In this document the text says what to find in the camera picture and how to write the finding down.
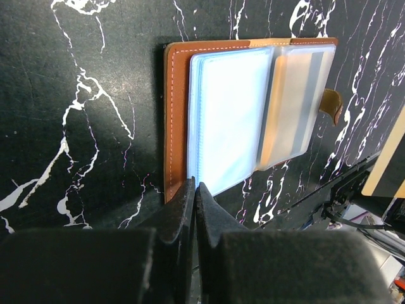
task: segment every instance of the cable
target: cable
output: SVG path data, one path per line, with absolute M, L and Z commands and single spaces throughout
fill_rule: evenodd
M 396 255 L 396 257 L 405 260 L 405 252 L 396 248 L 393 244 L 386 243 L 384 240 L 379 239 L 375 236 L 372 236 L 367 230 L 359 229 L 359 231 L 370 241 L 373 241 L 375 244 L 379 245 L 381 248 L 387 250 L 388 252 Z
M 199 269 L 200 269 L 200 265 L 195 266 L 195 267 L 191 270 L 191 274 L 195 274 Z
M 335 214 L 332 214 L 332 212 L 329 210 L 329 208 L 325 208 L 323 210 L 325 212 L 325 215 L 330 218 L 331 220 L 334 220 L 335 222 L 340 222 L 345 225 L 349 225 L 358 229 L 378 229 L 378 230 L 386 230 L 386 231 L 393 231 L 394 229 L 391 226 L 388 225 L 361 225 L 361 224 L 356 224 L 351 222 L 350 220 L 346 220 L 344 218 L 338 217 Z

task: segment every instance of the leather cover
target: leather cover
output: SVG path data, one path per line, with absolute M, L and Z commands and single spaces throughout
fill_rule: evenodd
M 337 44 L 336 38 L 268 38 L 234 41 L 175 42 L 165 50 L 165 203 L 186 179 L 187 104 L 190 59 L 197 53 L 213 53 L 289 44 Z

